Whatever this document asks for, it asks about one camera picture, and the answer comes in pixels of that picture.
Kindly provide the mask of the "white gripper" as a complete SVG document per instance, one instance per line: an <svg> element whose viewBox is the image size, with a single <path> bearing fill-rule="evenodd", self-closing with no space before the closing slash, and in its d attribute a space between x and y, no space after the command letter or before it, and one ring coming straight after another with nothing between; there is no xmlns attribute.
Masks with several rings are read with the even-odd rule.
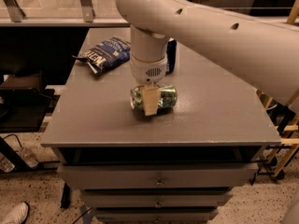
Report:
<svg viewBox="0 0 299 224"><path fill-rule="evenodd" d="M130 67L135 81L144 86L141 90L143 110L146 116L155 115L161 97L161 89L157 86L148 85L157 83L165 77L167 58L163 57L157 62L142 62L130 56Z"/></svg>

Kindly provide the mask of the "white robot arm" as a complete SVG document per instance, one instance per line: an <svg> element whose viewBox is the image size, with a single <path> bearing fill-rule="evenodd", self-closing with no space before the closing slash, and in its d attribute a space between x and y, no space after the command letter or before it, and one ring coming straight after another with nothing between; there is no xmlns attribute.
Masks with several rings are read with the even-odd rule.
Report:
<svg viewBox="0 0 299 224"><path fill-rule="evenodd" d="M115 0L131 25L131 69L140 84L165 76L169 38L299 112L299 30L186 0Z"/></svg>

